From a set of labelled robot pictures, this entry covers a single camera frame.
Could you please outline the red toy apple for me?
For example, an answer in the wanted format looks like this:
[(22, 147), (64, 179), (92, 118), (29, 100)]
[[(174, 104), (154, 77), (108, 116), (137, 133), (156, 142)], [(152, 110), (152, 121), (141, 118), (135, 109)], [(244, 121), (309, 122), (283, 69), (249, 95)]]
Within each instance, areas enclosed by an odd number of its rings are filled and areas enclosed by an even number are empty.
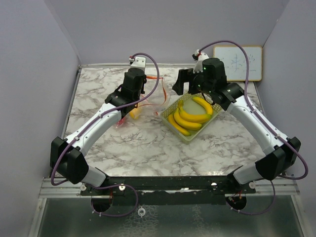
[(117, 122), (117, 126), (122, 126), (125, 123), (125, 118), (122, 118), (119, 122)]

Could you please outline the clear orange-zip bag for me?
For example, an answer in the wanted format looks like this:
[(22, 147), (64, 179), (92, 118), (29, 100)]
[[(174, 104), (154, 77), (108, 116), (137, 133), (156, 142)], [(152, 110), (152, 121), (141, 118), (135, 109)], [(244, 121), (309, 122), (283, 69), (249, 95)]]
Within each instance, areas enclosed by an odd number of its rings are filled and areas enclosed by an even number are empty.
[(157, 116), (168, 107), (171, 98), (170, 88), (167, 84), (169, 76), (164, 74), (159, 77), (159, 84), (153, 94), (139, 105), (141, 115)]
[(131, 110), (125, 117), (123, 117), (119, 122), (116, 123), (115, 128), (118, 129), (129, 122), (129, 120), (136, 120), (140, 117), (143, 111), (143, 105), (145, 102), (138, 103), (133, 110)]

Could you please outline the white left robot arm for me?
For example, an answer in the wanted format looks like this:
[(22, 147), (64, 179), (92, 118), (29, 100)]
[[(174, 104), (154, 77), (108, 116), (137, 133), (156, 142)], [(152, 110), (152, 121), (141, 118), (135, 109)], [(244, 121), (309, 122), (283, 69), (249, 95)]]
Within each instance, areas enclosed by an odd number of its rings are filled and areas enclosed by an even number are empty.
[(73, 184), (89, 184), (97, 194), (105, 194), (109, 189), (106, 174), (88, 165), (85, 156), (112, 125), (135, 108), (146, 82), (144, 69), (129, 68), (124, 73), (123, 83), (107, 96), (93, 117), (65, 139), (56, 137), (50, 152), (53, 173), (58, 172)]

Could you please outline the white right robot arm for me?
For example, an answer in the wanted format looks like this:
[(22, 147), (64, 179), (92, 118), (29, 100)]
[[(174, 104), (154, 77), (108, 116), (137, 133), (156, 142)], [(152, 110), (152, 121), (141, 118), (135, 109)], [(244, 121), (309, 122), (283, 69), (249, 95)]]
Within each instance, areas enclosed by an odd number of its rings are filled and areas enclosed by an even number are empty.
[(273, 180), (296, 160), (301, 142), (298, 138), (289, 138), (274, 127), (244, 94), (244, 89), (235, 82), (227, 82), (224, 63), (218, 58), (208, 58), (201, 62), (202, 70), (180, 69), (172, 89), (183, 94), (184, 83), (189, 84), (189, 93), (203, 93), (224, 111), (229, 112), (248, 130), (261, 147), (265, 157), (243, 165), (231, 172), (227, 188), (238, 193), (250, 181)]

